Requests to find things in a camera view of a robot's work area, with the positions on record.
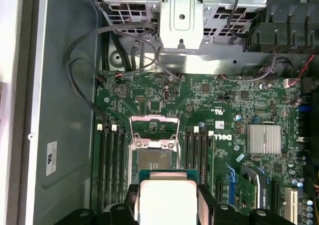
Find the screw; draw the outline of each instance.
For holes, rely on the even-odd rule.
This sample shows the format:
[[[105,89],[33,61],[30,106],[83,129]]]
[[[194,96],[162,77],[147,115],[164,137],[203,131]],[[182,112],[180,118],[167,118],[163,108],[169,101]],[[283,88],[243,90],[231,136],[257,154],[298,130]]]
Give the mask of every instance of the screw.
[[[234,150],[235,150],[235,151],[238,151],[239,149],[240,149],[240,147],[239,147],[238,144],[234,145]]]
[[[169,143],[167,146],[169,149],[173,149],[174,148],[174,144],[173,143]]]
[[[266,216],[266,213],[264,211],[261,211],[261,210],[257,210],[256,213],[259,215],[259,216]]]
[[[28,140],[32,140],[33,137],[34,137],[34,134],[32,133],[28,134]]]
[[[151,40],[151,35],[147,35],[146,37],[145,37],[145,40],[147,41],[147,42],[149,42],[150,40]]]
[[[227,206],[227,205],[224,205],[224,204],[222,204],[222,205],[220,206],[220,208],[221,208],[222,210],[228,210],[228,206]]]

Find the black pcie slot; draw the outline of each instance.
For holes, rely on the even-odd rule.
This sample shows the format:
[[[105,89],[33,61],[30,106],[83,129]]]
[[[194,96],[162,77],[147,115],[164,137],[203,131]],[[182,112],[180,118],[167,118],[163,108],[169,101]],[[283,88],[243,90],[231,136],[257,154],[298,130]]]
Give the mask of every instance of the black pcie slot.
[[[200,182],[207,183],[207,136],[205,132],[200,134]]]
[[[280,208],[280,183],[272,180],[271,181],[271,199],[270,199],[270,210],[274,213],[279,214]]]
[[[223,181],[216,179],[215,196],[218,203],[222,203],[223,198]]]

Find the gray cable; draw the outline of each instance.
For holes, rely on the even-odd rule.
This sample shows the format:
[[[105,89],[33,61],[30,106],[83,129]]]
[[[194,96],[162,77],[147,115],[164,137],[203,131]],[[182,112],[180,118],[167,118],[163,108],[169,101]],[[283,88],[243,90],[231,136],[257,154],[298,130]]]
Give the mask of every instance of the gray cable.
[[[156,59],[160,65],[160,67],[163,69],[164,72],[166,72],[170,77],[172,77],[173,79],[180,81],[180,78],[175,76],[169,69],[167,69],[161,62],[160,62],[160,50],[161,47],[158,48],[158,51],[156,52]]]
[[[273,62],[271,64],[270,68],[268,69],[268,71],[265,74],[263,74],[262,76],[257,77],[257,78],[253,78],[253,79],[233,80],[233,79],[226,78],[226,80],[230,80],[230,81],[233,81],[233,82],[254,82],[254,81],[258,81],[258,80],[264,79],[266,76],[268,76],[270,74],[270,72],[273,70],[275,64],[276,64],[276,52],[274,51]]]

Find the metal sheet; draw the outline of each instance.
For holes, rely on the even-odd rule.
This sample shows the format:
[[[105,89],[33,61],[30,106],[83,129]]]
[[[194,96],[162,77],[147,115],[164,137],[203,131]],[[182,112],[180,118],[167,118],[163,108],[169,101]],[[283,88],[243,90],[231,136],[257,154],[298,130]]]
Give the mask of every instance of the metal sheet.
[[[31,111],[26,224],[55,224],[88,208],[91,188],[92,113],[71,90],[62,66],[64,50],[98,27],[91,0],[40,0]],[[72,58],[96,65],[97,38],[81,43]],[[80,62],[74,77],[88,98],[94,83],[90,66]],[[47,145],[57,141],[56,171],[46,176]]]

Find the screw hole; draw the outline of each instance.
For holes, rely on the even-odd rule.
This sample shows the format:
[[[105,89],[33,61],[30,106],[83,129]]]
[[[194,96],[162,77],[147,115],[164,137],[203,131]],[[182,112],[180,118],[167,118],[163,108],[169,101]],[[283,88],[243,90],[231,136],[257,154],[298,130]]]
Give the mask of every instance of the screw hole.
[[[88,216],[88,215],[90,215],[90,214],[87,213],[87,212],[83,212],[83,213],[80,214],[80,217],[86,217],[86,216]]]

